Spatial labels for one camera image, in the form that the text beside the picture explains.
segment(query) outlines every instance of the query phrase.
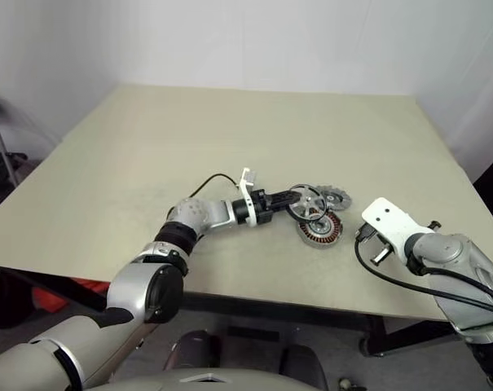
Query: gray floor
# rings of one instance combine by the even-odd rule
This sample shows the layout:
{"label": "gray floor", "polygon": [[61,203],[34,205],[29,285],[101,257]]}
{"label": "gray floor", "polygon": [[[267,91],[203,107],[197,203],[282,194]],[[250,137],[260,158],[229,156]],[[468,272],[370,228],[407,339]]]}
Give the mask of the gray floor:
{"label": "gray floor", "polygon": [[[33,319],[10,330],[0,330],[0,353],[66,319],[77,310],[78,308],[68,307],[59,314]],[[388,321],[388,327],[396,328],[400,324],[403,322],[397,319]],[[358,352],[361,332],[195,311],[181,311],[172,322],[157,328],[143,347],[123,362],[114,380],[151,375],[160,371],[171,346],[185,332],[205,329],[224,335],[228,326],[277,331],[282,341],[274,343],[224,336],[222,367],[277,371],[282,348],[286,343],[292,342],[308,345],[317,353],[331,390],[337,390],[337,379],[344,376],[371,391],[488,389],[478,365],[465,345],[459,341],[409,350],[384,358],[365,358]]]}

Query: white wall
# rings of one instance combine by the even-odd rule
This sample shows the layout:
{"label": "white wall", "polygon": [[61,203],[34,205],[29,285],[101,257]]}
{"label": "white wall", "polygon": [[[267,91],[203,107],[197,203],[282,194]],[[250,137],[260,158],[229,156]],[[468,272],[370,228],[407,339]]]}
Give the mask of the white wall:
{"label": "white wall", "polygon": [[[0,8],[20,2],[0,0]],[[413,94],[471,179],[493,161],[493,0],[37,4],[39,11],[31,2],[31,10],[2,16],[0,29],[13,35],[14,18],[21,45],[45,48],[50,57],[45,62],[23,58],[17,68],[32,77],[51,72],[54,80],[27,85],[21,83],[27,77],[16,83],[0,77],[0,94],[19,110],[28,110],[30,97],[36,95],[40,102],[32,103],[33,117],[43,133],[57,139],[101,99],[113,80]],[[53,11],[46,9],[50,4]],[[26,21],[28,13],[32,19],[46,18],[40,32]],[[83,19],[86,27],[80,24]],[[55,53],[66,59],[56,60]],[[0,65],[0,73],[6,66]],[[60,96],[73,106],[56,102]]]}
{"label": "white wall", "polygon": [[97,2],[0,0],[0,130],[46,157],[113,88]]}

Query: black wire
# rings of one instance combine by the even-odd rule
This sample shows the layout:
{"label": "black wire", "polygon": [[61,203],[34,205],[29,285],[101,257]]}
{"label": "black wire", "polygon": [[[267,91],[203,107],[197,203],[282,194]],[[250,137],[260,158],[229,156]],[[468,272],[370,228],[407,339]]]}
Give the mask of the black wire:
{"label": "black wire", "polygon": [[435,289],[429,289],[429,288],[419,287],[417,285],[412,285],[410,283],[404,283],[403,281],[393,279],[387,275],[383,275],[382,273],[374,270],[368,264],[366,264],[366,262],[360,256],[359,246],[360,246],[360,242],[358,242],[358,241],[354,242],[354,254],[356,255],[357,260],[359,261],[360,265],[362,265],[363,268],[366,269],[367,271],[369,271],[371,274],[375,275],[376,277],[378,277],[380,279],[387,281],[388,283],[393,283],[394,285],[398,285],[399,287],[410,289],[412,291],[416,291],[416,292],[420,292],[420,293],[427,293],[429,295],[442,297],[442,298],[448,299],[448,300],[459,301],[460,303],[465,303],[467,305],[473,305],[473,306],[481,308],[483,310],[493,312],[493,305],[483,303],[481,301],[474,300],[474,299],[471,299],[469,297],[463,297],[463,296],[454,295],[454,294],[448,293],[448,292],[437,291]]}
{"label": "black wire", "polygon": [[468,283],[469,285],[474,286],[480,291],[486,293],[487,295],[493,297],[493,290],[487,287],[486,285],[476,281],[475,279],[471,279],[466,275],[461,275],[460,273],[456,273],[455,271],[439,269],[437,267],[425,267],[422,269],[422,272],[425,272],[429,275],[445,275],[446,277],[452,277],[453,279],[458,279],[463,281],[464,283]]}
{"label": "black wire", "polygon": [[206,179],[206,180],[205,180],[205,181],[204,181],[204,182],[203,182],[203,183],[202,183],[199,187],[197,187],[197,189],[196,189],[193,193],[191,193],[191,194],[188,196],[188,198],[192,198],[193,196],[195,196],[195,195],[196,195],[199,191],[201,191],[201,189],[202,189],[203,187],[205,187],[205,186],[206,186],[206,184],[207,184],[208,182],[210,182],[210,181],[211,181],[212,179],[214,179],[215,177],[224,177],[224,178],[228,179],[230,182],[232,182],[232,183],[234,184],[234,186],[235,186],[235,187],[237,187],[237,183],[235,183],[235,181],[234,181],[232,178],[230,178],[228,175],[226,175],[226,174],[221,174],[221,173],[217,173],[217,174],[212,175],[210,178]]}

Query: table leg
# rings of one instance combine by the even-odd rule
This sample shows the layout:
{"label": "table leg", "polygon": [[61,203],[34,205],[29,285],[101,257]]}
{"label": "table leg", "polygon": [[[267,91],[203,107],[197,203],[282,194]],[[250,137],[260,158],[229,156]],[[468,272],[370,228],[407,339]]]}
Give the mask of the table leg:
{"label": "table leg", "polygon": [[72,301],[84,307],[103,311],[107,307],[107,298],[98,293],[85,288],[80,283],[68,277],[59,275],[45,275],[33,271],[24,271],[0,267],[2,273],[8,273],[30,283],[31,285],[43,288],[46,291],[54,293],[56,296],[62,297],[66,301]]}
{"label": "table leg", "polygon": [[412,346],[418,347],[419,344],[432,345],[447,340],[457,340],[457,335],[448,322],[426,320],[388,334],[382,317],[373,315],[368,317],[371,331],[359,345],[361,353],[367,357],[383,357]]}

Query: beige tabletop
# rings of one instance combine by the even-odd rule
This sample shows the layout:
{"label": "beige tabletop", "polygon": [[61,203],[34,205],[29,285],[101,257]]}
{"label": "beige tabletop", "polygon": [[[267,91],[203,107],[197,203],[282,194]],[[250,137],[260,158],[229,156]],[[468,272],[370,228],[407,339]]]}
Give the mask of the beige tabletop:
{"label": "beige tabletop", "polygon": [[[210,174],[238,180],[245,166],[268,192],[300,182],[345,189],[344,234],[311,248],[278,213],[208,235],[190,258],[188,291],[443,319],[432,297],[355,260],[360,214],[379,196],[470,236],[493,260],[493,218],[413,98],[122,86],[0,206],[0,266],[110,281],[170,206]],[[200,197],[239,195],[220,178]],[[425,284],[393,257],[380,269]]]}

